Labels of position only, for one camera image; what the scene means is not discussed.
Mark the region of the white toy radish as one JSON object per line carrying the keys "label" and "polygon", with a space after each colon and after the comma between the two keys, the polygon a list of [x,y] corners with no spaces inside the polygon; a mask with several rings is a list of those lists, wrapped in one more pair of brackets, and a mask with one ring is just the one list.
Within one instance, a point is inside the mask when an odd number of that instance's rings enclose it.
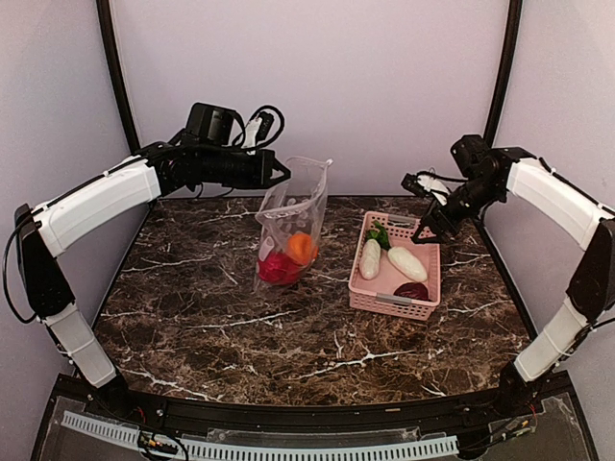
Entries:
{"label": "white toy radish", "polygon": [[423,263],[410,250],[403,247],[392,247],[387,251],[389,262],[408,279],[424,282],[428,272]]}
{"label": "white toy radish", "polygon": [[374,279],[380,271],[381,246],[376,239],[367,239],[359,260],[359,271],[364,279]]}

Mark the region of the green toy leaf vegetable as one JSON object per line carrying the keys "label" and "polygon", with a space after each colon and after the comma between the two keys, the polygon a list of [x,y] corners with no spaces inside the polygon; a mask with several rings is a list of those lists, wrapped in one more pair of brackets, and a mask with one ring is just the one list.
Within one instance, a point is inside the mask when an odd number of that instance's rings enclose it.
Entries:
{"label": "green toy leaf vegetable", "polygon": [[372,225],[373,227],[366,232],[365,239],[375,240],[382,250],[390,250],[391,244],[386,227],[378,220],[374,220]]}

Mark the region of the clear zip top bag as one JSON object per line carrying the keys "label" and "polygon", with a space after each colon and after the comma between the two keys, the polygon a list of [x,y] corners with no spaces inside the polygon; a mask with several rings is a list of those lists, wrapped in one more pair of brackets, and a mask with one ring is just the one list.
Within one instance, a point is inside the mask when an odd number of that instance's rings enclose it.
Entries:
{"label": "clear zip top bag", "polygon": [[291,157],[283,164],[291,170],[291,178],[266,191],[256,215],[261,225],[254,281],[257,290],[290,286],[299,281],[316,261],[317,257],[307,266],[296,263],[301,267],[301,275],[292,284],[273,285],[259,278],[258,260],[264,260],[272,252],[286,254],[287,240],[295,233],[309,234],[319,253],[328,201],[328,173],[333,160]]}

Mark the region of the dark red toy beet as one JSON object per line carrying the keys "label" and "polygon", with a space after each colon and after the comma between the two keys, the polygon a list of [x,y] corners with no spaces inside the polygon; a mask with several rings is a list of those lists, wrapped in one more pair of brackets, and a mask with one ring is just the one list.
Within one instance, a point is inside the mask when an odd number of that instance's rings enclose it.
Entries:
{"label": "dark red toy beet", "polygon": [[428,302],[430,300],[429,290],[427,286],[421,282],[404,283],[394,291],[393,295],[418,301]]}

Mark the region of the orange toy tangerine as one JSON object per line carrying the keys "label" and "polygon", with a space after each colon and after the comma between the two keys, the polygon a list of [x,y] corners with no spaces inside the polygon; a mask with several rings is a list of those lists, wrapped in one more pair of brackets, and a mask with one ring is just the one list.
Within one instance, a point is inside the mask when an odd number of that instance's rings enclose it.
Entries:
{"label": "orange toy tangerine", "polygon": [[286,254],[297,264],[307,266],[318,255],[318,246],[309,234],[297,232],[287,240]]}

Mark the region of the red toy apple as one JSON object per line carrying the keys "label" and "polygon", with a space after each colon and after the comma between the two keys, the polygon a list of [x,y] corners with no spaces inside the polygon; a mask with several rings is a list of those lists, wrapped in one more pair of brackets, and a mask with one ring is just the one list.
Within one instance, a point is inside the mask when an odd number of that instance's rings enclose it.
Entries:
{"label": "red toy apple", "polygon": [[296,282],[301,267],[285,253],[272,252],[264,260],[258,260],[258,276],[273,285],[288,285]]}

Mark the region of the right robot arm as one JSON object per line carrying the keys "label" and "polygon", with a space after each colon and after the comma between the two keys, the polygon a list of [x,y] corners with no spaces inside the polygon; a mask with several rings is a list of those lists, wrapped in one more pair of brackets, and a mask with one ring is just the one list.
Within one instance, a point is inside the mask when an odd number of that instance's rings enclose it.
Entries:
{"label": "right robot arm", "polygon": [[579,261],[561,307],[502,369],[490,407],[513,415],[537,396],[554,368],[572,355],[614,305],[614,210],[564,179],[544,159],[521,147],[496,148],[466,134],[451,148],[457,187],[435,193],[419,219],[416,244],[443,243],[466,220],[514,197],[532,206],[578,249]]}

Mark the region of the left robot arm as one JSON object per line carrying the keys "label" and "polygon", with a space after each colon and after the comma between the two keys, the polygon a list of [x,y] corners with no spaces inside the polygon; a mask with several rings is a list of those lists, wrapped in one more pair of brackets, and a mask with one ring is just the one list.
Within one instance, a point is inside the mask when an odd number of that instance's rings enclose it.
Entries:
{"label": "left robot arm", "polygon": [[168,142],[137,150],[119,164],[38,206],[14,214],[6,247],[16,261],[33,314],[43,323],[80,374],[96,389],[97,400],[115,419],[135,412],[135,396],[80,312],[57,259],[74,243],[137,206],[182,188],[205,183],[231,190],[265,190],[290,178],[270,146],[283,133],[285,118],[265,105],[248,120],[233,109],[204,103],[191,107],[184,128]]}

